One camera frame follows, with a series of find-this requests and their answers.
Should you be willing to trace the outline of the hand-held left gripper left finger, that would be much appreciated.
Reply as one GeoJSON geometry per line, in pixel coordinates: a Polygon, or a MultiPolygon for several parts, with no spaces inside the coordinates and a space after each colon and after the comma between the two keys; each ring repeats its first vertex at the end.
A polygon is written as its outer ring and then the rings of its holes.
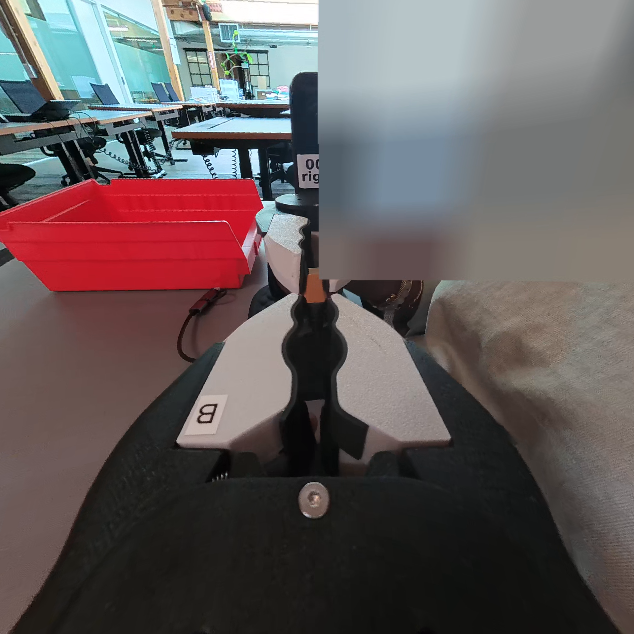
{"type": "Polygon", "coordinates": [[[179,432],[178,448],[253,453],[264,466],[301,461],[304,403],[286,354],[298,302],[298,294],[289,294],[226,338],[179,432]]]}

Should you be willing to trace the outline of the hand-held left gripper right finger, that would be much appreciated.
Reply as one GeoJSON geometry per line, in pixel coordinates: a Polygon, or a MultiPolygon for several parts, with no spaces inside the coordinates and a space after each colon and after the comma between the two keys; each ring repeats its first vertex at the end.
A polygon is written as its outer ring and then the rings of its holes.
{"type": "Polygon", "coordinates": [[[405,340],[342,295],[326,306],[321,448],[325,462],[445,448],[452,439],[405,340]]]}

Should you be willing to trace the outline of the small orange object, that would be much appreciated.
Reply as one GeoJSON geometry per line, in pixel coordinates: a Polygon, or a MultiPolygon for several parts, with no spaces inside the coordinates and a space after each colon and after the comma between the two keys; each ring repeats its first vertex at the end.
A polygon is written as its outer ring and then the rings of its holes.
{"type": "Polygon", "coordinates": [[[317,267],[309,268],[305,279],[304,299],[307,304],[321,304],[327,300],[327,289],[317,267]]]}

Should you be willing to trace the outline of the person's right hand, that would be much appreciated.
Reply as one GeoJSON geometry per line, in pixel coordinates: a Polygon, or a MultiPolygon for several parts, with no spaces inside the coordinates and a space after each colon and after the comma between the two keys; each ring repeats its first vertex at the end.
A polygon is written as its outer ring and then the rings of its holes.
{"type": "Polygon", "coordinates": [[[361,299],[362,306],[383,319],[383,307],[397,296],[401,280],[352,280],[345,289],[361,299]]]}

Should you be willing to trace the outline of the long wooden desk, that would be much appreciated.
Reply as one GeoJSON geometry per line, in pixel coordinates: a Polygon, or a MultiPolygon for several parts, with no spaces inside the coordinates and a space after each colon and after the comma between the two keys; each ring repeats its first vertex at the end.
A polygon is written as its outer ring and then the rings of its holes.
{"type": "Polygon", "coordinates": [[[220,100],[217,104],[215,104],[215,109],[219,114],[231,117],[290,117],[290,104],[288,99],[243,99],[238,101],[220,100]]]}

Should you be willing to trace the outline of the metal wristwatch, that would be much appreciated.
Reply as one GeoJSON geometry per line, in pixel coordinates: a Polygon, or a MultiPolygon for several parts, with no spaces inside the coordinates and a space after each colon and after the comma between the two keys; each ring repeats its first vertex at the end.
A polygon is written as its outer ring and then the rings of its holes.
{"type": "Polygon", "coordinates": [[[391,294],[382,305],[384,311],[397,311],[403,307],[416,307],[424,291],[423,280],[403,280],[396,293],[391,294]]]}

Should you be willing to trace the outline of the dark top office desk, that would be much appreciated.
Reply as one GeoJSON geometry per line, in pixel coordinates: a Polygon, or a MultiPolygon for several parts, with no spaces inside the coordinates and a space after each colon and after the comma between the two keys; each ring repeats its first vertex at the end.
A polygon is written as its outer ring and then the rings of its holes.
{"type": "Polygon", "coordinates": [[[292,140],[291,122],[284,118],[215,117],[176,129],[172,138],[187,141],[192,153],[199,156],[211,155],[215,149],[236,150],[242,179],[254,179],[250,150],[257,150],[263,200],[273,201],[271,184],[281,176],[270,170],[268,149],[292,140]]]}

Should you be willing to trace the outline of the white storage boxes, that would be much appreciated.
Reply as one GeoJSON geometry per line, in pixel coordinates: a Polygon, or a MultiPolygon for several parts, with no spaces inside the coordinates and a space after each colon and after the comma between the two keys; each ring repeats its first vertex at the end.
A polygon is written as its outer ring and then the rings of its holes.
{"type": "Polygon", "coordinates": [[[240,101],[240,86],[235,80],[220,80],[219,89],[213,85],[192,86],[190,89],[192,101],[219,103],[221,101],[240,101]]]}

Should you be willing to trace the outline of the green climbing plant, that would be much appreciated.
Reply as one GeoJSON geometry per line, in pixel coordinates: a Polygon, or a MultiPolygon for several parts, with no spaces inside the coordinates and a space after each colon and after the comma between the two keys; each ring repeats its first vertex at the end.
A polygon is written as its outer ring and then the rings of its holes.
{"type": "Polygon", "coordinates": [[[231,30],[220,30],[220,35],[229,36],[230,49],[224,52],[224,59],[221,60],[221,68],[224,79],[233,78],[233,70],[235,68],[249,69],[254,63],[252,56],[248,52],[238,50],[238,44],[241,43],[240,31],[237,25],[221,24],[221,27],[232,27],[231,30]]]}

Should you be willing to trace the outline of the black office chair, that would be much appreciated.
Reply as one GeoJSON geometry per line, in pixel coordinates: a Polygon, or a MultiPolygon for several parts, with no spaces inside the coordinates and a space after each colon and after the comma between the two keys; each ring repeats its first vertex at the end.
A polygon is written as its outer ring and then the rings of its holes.
{"type": "Polygon", "coordinates": [[[36,171],[27,165],[1,163],[1,211],[18,205],[11,191],[26,184],[35,176],[36,171]]]}
{"type": "Polygon", "coordinates": [[[155,139],[161,136],[160,131],[156,128],[143,127],[134,131],[135,139],[139,145],[141,156],[141,165],[153,168],[149,170],[149,177],[158,179],[165,176],[163,165],[169,162],[169,157],[159,152],[155,146],[155,139]]]}
{"type": "Polygon", "coordinates": [[[75,141],[77,146],[79,167],[82,170],[84,179],[102,179],[110,184],[114,175],[122,178],[123,173],[118,170],[100,167],[96,158],[97,151],[105,149],[107,141],[105,138],[97,136],[92,138],[80,138],[75,141]]]}

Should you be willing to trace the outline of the wooden top office desk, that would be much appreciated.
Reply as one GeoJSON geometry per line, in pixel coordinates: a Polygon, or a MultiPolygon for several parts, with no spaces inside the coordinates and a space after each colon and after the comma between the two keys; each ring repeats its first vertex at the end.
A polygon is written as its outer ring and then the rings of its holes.
{"type": "Polygon", "coordinates": [[[144,112],[151,121],[154,121],[157,124],[157,129],[160,132],[163,149],[164,152],[161,156],[165,157],[170,165],[176,165],[178,162],[187,162],[188,160],[185,158],[173,157],[170,149],[170,142],[167,138],[167,133],[165,131],[165,122],[169,122],[175,120],[176,123],[179,123],[180,115],[183,111],[183,106],[179,104],[162,104],[162,103],[152,103],[149,105],[134,103],[134,104],[116,104],[116,105],[93,105],[91,106],[93,110],[105,110],[109,111],[123,111],[123,112],[144,112]]]}

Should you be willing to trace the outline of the red plastic bin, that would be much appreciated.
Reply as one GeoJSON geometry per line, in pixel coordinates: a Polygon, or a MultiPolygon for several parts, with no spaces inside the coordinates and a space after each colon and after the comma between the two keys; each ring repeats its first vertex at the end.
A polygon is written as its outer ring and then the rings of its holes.
{"type": "Polygon", "coordinates": [[[51,291],[239,289],[263,209],[252,179],[94,179],[1,213],[1,242],[51,291]]]}

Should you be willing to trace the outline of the desk with laptop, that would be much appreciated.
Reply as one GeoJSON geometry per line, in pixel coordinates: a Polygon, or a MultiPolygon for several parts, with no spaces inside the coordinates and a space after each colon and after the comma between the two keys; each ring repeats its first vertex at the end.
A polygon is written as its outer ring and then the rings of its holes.
{"type": "Polygon", "coordinates": [[[75,185],[98,177],[96,167],[86,158],[79,140],[93,138],[98,131],[103,131],[107,137],[122,139],[136,178],[151,178],[136,134],[145,126],[147,117],[148,114],[142,112],[88,110],[59,121],[2,123],[1,156],[54,147],[68,182],[75,185]]]}

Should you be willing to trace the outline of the black laptop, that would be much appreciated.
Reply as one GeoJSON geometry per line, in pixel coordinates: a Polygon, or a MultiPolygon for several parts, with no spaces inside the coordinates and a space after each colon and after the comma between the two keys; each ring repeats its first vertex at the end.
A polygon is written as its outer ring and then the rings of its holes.
{"type": "Polygon", "coordinates": [[[46,101],[30,81],[1,81],[1,89],[20,112],[3,115],[8,123],[65,121],[83,105],[81,100],[74,99],[46,101]]]}

